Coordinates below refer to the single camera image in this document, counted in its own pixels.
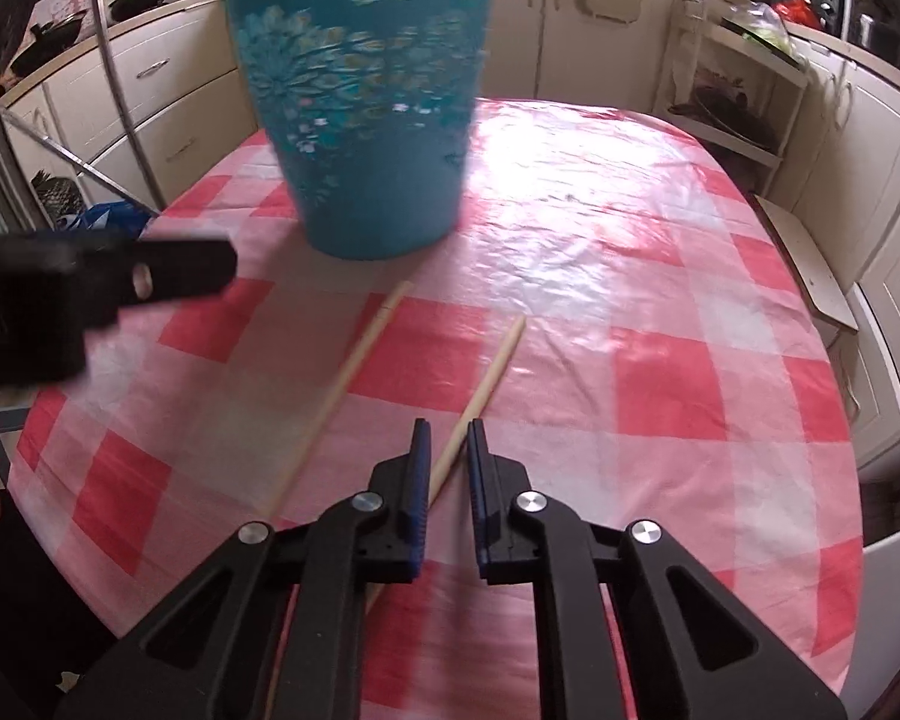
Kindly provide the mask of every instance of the black pants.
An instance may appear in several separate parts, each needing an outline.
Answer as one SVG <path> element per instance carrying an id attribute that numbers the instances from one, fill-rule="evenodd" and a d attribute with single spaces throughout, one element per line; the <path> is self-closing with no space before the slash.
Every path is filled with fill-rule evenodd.
<path id="1" fill-rule="evenodd" d="M 116 638 L 66 583 L 1 492 L 0 720 L 53 716 L 60 674 L 85 674 Z"/>

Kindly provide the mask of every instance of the red and white tablecloth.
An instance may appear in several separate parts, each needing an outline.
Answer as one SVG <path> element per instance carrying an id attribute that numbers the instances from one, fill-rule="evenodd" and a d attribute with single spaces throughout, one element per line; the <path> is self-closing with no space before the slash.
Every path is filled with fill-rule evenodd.
<path id="1" fill-rule="evenodd" d="M 485 412 L 492 450 L 591 521 L 661 522 L 839 689 L 861 579 L 853 452 L 754 212 L 691 137 L 612 110 L 481 103 L 468 165 L 458 230 L 389 262 L 306 244 L 262 132 L 156 220 L 153 236 L 230 236 L 238 278 L 219 299 L 124 314 L 93 339 L 87 381 L 37 399 L 10 490 L 63 575 L 127 631 L 254 517 L 362 324 L 409 278 L 288 522 L 364 488 L 418 416 L 436 454 L 523 313 Z M 479 581 L 460 471 L 422 577 L 371 615 L 365 718 L 535 716 L 532 591 Z"/>

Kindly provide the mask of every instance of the plastic tablecloth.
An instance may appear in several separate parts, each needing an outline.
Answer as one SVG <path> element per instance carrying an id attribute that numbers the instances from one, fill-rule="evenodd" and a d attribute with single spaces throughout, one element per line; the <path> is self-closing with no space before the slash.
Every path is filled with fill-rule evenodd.
<path id="1" fill-rule="evenodd" d="M 239 253 L 226 293 L 122 314 L 90 341 L 85 381 L 41 392 L 13 459 L 26 520 L 118 635 L 255 516 L 361 328 L 410 279 L 283 523 L 365 488 L 418 416 L 436 454 L 525 314 L 485 412 L 491 450 L 592 522 L 662 523 L 840 688 L 862 564 L 842 401 L 788 269 L 693 138 L 484 101 L 456 232 L 358 263 L 307 245 L 261 132 L 148 235 L 221 233 Z M 479 580 L 469 517 L 457 469 L 421 578 L 368 620 L 363 717 L 538 712 L 532 590 Z"/>

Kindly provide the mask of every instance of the checkered tablecloth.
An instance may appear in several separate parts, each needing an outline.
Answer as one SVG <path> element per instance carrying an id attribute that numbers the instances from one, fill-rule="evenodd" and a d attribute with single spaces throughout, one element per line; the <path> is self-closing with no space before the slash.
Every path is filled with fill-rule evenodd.
<path id="1" fill-rule="evenodd" d="M 36 401 L 10 490 L 64 576 L 127 631 L 254 517 L 348 347 L 412 279 L 288 522 L 363 488 L 418 416 L 436 454 L 523 313 L 491 449 L 592 522 L 661 522 L 839 689 L 861 578 L 853 452 L 749 205 L 692 138 L 612 110 L 481 103 L 468 166 L 458 230 L 389 262 L 308 247 L 263 133 L 156 220 L 151 236 L 230 236 L 238 278 L 124 314 L 91 341 L 87 381 Z M 365 718 L 536 714 L 532 591 L 479 581 L 460 471 L 422 577 L 371 614 Z"/>

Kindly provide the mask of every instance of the table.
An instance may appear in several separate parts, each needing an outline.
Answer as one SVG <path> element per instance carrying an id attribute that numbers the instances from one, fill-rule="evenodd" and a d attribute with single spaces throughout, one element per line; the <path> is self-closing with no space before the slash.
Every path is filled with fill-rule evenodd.
<path id="1" fill-rule="evenodd" d="M 647 116 L 480 103 L 458 230 L 378 263 L 309 248 L 251 137 L 150 235 L 227 234 L 221 298 L 123 314 L 90 378 L 40 394 L 10 490 L 118 635 L 252 519 L 360 328 L 415 282 L 283 509 L 309 521 L 409 446 L 434 454 L 514 317 L 491 450 L 582 517 L 653 517 L 839 689 L 861 581 L 847 420 L 778 252 L 710 155 Z M 490 589 L 461 469 L 423 575 L 368 623 L 365 718 L 535 716 L 528 586 Z"/>

